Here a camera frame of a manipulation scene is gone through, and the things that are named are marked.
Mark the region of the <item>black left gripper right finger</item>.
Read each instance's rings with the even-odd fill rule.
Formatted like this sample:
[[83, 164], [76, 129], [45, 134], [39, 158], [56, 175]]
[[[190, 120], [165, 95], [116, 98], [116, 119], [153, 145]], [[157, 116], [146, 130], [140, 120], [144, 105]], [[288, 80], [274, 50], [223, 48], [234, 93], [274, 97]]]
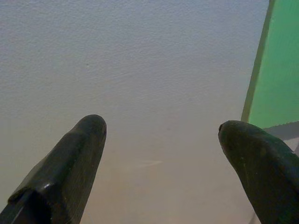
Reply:
[[279, 138], [237, 120], [219, 127], [221, 148], [263, 224], [299, 222], [299, 158]]

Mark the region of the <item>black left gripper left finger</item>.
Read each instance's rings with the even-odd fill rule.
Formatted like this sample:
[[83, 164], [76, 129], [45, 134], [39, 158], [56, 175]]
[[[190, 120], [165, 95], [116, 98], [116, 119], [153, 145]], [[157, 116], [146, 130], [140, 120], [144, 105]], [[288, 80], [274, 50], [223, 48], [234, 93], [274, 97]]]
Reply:
[[78, 224], [103, 154], [105, 120], [83, 117], [25, 176], [0, 214], [2, 224]]

